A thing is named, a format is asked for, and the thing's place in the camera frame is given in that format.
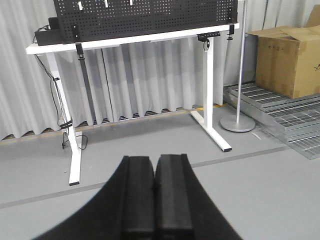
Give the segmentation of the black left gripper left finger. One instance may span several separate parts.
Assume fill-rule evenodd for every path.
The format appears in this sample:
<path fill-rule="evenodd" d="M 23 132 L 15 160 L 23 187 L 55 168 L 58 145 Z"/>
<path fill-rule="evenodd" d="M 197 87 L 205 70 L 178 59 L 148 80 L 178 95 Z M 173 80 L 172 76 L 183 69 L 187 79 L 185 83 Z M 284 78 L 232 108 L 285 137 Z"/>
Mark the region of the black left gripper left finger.
<path fill-rule="evenodd" d="M 100 191 L 38 240 L 153 240 L 154 170 L 147 156 L 124 156 Z"/>

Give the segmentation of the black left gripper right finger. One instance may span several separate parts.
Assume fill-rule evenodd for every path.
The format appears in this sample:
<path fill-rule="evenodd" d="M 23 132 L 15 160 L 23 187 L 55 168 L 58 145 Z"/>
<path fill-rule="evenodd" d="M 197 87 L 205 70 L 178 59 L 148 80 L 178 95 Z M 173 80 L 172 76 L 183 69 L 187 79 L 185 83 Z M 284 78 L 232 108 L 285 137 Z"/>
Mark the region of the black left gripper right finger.
<path fill-rule="evenodd" d="M 155 172 L 157 240 L 240 240 L 211 200 L 186 154 L 163 154 Z"/>

